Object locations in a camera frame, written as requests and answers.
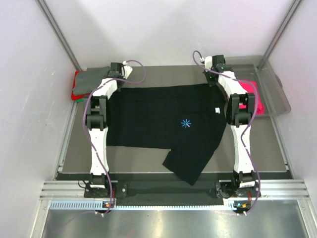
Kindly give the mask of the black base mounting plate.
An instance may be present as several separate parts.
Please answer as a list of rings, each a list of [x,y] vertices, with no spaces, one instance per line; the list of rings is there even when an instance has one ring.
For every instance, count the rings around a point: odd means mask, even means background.
[[[232,173],[202,173],[194,185],[172,173],[111,173],[117,205],[220,205],[215,183]]]

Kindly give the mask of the aluminium rail frame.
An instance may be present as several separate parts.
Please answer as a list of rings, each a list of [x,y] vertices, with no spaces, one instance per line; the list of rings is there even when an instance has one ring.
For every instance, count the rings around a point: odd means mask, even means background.
[[[317,235],[317,217],[314,214],[310,196],[306,185],[300,179],[279,179],[279,180],[262,180],[261,197],[259,200],[296,200],[300,205],[300,210],[304,218],[305,226],[308,228],[309,236]],[[41,194],[40,204],[35,217],[30,238],[40,238],[44,231],[44,226],[50,204],[54,200],[101,200],[107,201],[106,198],[84,198],[84,190],[80,188],[76,181],[45,181]],[[232,215],[233,211],[223,211],[226,215]]]

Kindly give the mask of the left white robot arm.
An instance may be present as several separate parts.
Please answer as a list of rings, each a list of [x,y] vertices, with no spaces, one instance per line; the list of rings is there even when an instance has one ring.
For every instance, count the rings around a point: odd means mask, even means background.
[[[132,68],[126,62],[112,62],[105,76],[85,98],[83,129],[91,145],[92,164],[85,197],[112,196],[112,184],[106,158],[106,136],[109,126],[108,100],[120,89]]]

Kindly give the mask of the clear plastic bin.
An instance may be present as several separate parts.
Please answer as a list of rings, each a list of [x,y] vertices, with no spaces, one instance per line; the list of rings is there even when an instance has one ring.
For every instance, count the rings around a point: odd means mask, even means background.
[[[264,116],[277,117],[291,111],[291,106],[284,93],[282,83],[276,76],[269,62],[257,69],[261,56],[224,57],[237,79],[254,81],[264,105]]]

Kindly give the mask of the pink t shirt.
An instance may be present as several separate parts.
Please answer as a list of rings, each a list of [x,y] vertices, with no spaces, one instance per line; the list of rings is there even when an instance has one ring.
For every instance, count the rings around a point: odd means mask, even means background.
[[[257,106],[257,113],[256,115],[264,115],[265,113],[265,107],[264,104],[261,101],[261,97],[258,91],[257,83],[254,81],[246,81],[246,82],[239,82],[241,87],[247,92],[247,93],[253,93],[255,95],[255,91],[258,94],[258,106]]]

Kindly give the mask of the left aluminium frame post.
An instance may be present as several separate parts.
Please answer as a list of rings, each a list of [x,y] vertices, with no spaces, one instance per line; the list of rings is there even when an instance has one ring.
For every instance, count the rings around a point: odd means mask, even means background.
[[[45,0],[35,0],[35,2],[37,3],[38,7],[40,8],[46,20],[48,21],[50,27],[55,33],[58,41],[60,42],[61,46],[63,47],[65,53],[67,54],[68,58],[70,59],[75,69],[81,70],[82,68],[75,54],[73,53],[73,50],[71,49],[67,39],[65,38],[61,28],[59,27],[57,20],[55,19],[53,13],[51,12],[47,2]]]

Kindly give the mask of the folded grey t shirt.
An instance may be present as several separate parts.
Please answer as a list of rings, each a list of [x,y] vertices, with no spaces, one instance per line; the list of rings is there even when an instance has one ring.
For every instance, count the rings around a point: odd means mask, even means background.
[[[91,93],[98,88],[102,80],[107,78],[109,66],[88,68],[76,76],[76,86],[73,89],[75,95]]]

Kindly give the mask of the black t shirt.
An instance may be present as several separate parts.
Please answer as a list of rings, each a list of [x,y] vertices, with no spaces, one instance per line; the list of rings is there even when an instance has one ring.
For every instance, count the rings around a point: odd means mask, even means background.
[[[109,146],[167,149],[163,165],[194,185],[226,128],[225,98],[207,84],[123,88],[109,102]]]

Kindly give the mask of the right aluminium frame post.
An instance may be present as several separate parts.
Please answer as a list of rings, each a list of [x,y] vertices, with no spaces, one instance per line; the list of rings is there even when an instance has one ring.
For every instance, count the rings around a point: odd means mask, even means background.
[[[289,9],[286,12],[286,15],[283,17],[282,22],[280,23],[278,30],[276,31],[274,37],[270,41],[268,48],[266,49],[260,63],[257,66],[257,70],[261,71],[264,65],[268,62],[273,50],[279,43],[280,39],[282,38],[285,30],[287,29],[288,25],[290,24],[291,20],[293,19],[294,15],[296,14],[297,10],[300,8],[302,4],[302,0],[293,0]]]

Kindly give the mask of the folded red t shirt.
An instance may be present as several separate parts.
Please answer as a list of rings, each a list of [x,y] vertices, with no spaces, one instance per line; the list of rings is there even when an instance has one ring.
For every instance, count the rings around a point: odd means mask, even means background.
[[[73,92],[73,89],[75,88],[76,86],[76,76],[78,75],[78,73],[80,72],[84,72],[83,70],[79,70],[79,71],[76,71],[75,74],[74,74],[74,79],[73,79],[73,84],[72,84],[72,92],[71,92],[71,100],[73,101],[78,101],[82,98],[84,98],[85,96],[88,96],[89,93],[86,93],[86,94],[80,94],[80,95],[75,95],[74,92]]]

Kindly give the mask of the aluminium frame post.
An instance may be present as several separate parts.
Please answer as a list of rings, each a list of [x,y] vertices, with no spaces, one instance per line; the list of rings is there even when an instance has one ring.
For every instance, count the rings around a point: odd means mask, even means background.
[[[282,38],[285,30],[287,29],[288,25],[290,24],[291,20],[293,19],[294,15],[296,14],[297,10],[300,8],[302,4],[302,0],[293,0],[289,9],[286,12],[286,15],[283,17],[282,22],[280,23],[278,30],[276,31],[274,37],[270,41],[268,48],[266,49],[260,63],[257,66],[257,70],[261,71],[264,65],[268,62],[273,50],[279,43],[280,39]]]
[[[37,3],[38,7],[40,8],[46,20],[48,21],[50,27],[55,33],[58,41],[60,42],[61,46],[63,47],[65,53],[67,54],[68,58],[70,59],[75,69],[81,70],[82,68],[75,54],[73,53],[73,50],[71,49],[67,39],[65,38],[61,28],[59,27],[57,20],[55,19],[53,13],[51,12],[47,2],[45,0],[35,0],[35,2]]]

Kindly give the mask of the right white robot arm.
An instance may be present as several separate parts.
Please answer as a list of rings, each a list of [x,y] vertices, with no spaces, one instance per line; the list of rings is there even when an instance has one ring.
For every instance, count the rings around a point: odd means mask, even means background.
[[[253,82],[237,79],[223,55],[200,57],[200,61],[204,65],[203,73],[208,85],[219,86],[228,99],[225,118],[234,138],[233,178],[231,185],[220,186],[219,194],[226,198],[247,196],[257,189],[257,170],[251,157],[250,132],[258,110],[258,90]]]

